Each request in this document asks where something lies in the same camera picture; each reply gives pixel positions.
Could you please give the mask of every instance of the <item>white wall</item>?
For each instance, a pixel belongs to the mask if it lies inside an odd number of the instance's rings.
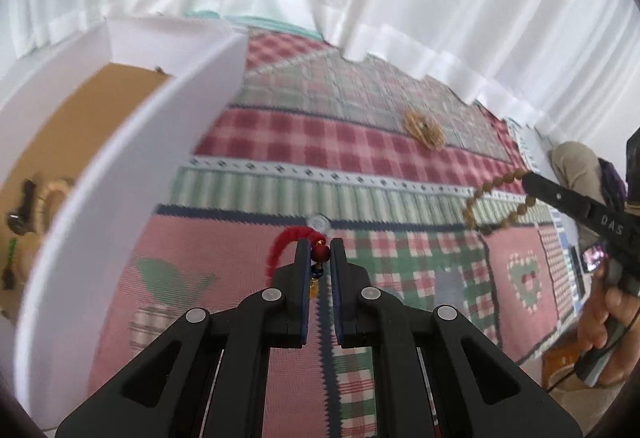
[[[631,86],[615,98],[611,109],[585,136],[587,144],[599,157],[616,166],[620,176],[626,173],[626,139],[640,128],[640,72]]]

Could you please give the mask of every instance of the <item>green striped fabric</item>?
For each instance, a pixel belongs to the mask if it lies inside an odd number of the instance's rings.
[[[178,170],[164,203],[281,216],[321,213],[330,220],[418,225],[461,224],[465,207],[464,198],[445,193],[433,195],[190,167]],[[516,201],[482,198],[474,215],[481,224],[495,224],[517,206]],[[530,208],[518,220],[521,224],[551,222],[549,210],[542,204]]]

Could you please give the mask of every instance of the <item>gray screw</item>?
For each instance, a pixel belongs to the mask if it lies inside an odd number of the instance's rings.
[[[262,292],[262,298],[265,301],[277,301],[282,297],[282,292],[277,288],[267,288]]]
[[[206,315],[207,314],[202,308],[191,308],[191,310],[187,312],[187,320],[190,323],[199,323]]]
[[[382,295],[380,293],[380,290],[378,290],[376,287],[365,287],[362,289],[360,294],[364,297],[364,299],[369,299],[370,301],[373,301],[374,299],[377,299]]]
[[[457,315],[458,315],[458,311],[452,306],[445,305],[438,308],[438,317],[440,317],[440,319],[444,319],[446,321],[452,321],[457,317]]]

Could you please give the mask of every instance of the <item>red bead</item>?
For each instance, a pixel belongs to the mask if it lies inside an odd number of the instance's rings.
[[[311,259],[316,263],[326,263],[329,261],[329,255],[329,247],[322,243],[316,243],[311,247]]]

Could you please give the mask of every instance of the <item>phone screen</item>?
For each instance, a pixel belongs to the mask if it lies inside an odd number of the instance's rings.
[[[589,274],[597,269],[606,258],[607,253],[604,251],[603,244],[595,243],[582,252],[582,269]]]

